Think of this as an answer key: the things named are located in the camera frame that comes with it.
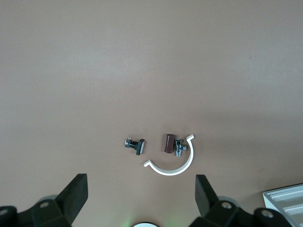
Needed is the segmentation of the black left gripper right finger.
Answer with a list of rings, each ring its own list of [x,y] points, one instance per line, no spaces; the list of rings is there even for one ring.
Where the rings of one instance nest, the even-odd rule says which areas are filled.
[[[196,175],[195,200],[200,212],[191,227],[290,227],[273,209],[257,208],[247,213],[235,203],[219,199],[205,175]]]

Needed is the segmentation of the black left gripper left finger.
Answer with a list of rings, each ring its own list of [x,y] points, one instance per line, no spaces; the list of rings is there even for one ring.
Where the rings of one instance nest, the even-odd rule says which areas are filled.
[[[18,213],[14,206],[1,206],[2,227],[71,227],[88,199],[87,174],[78,174],[55,198],[45,198]]]

